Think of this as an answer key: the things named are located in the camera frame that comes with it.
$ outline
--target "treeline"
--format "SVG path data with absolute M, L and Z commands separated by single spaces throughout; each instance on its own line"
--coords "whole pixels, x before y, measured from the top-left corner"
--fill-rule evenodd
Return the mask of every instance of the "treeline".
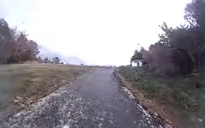
M 40 56 L 37 58 L 39 63 L 49 63 L 49 64 L 64 64 L 59 57 L 53 57 L 49 59 L 48 57 L 41 58 Z
M 193 0 L 185 8 L 186 24 L 160 28 L 159 40 L 148 50 L 135 51 L 131 61 L 162 75 L 205 73 L 205 0 Z
M 17 32 L 0 18 L 0 64 L 21 63 L 37 59 L 38 44 Z

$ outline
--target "dry grass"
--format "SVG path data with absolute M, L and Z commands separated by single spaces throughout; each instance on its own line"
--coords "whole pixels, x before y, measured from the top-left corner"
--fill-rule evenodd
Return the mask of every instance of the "dry grass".
M 27 107 L 94 68 L 34 63 L 0 65 L 0 118 L 7 110 Z

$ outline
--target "asphalt road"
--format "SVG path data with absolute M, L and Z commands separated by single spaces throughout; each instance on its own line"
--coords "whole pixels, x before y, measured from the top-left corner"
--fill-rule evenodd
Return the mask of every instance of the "asphalt road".
M 0 123 L 0 128 L 160 128 L 119 85 L 114 69 L 89 72 Z

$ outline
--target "grass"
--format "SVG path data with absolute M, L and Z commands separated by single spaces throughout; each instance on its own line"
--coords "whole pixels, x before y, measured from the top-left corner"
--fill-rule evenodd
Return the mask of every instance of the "grass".
M 0 118 L 6 116 L 8 111 L 28 107 L 91 69 L 94 67 L 54 64 L 0 65 Z
M 162 77 L 130 66 L 119 67 L 119 73 L 130 83 L 130 90 L 162 108 L 175 125 L 205 128 L 205 92 L 197 88 L 198 75 Z

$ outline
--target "sky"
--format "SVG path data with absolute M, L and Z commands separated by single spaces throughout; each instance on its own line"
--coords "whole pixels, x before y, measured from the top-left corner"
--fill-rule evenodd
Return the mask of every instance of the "sky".
M 0 0 L 0 17 L 39 45 L 86 64 L 129 64 L 139 43 L 158 40 L 159 25 L 184 23 L 191 0 Z

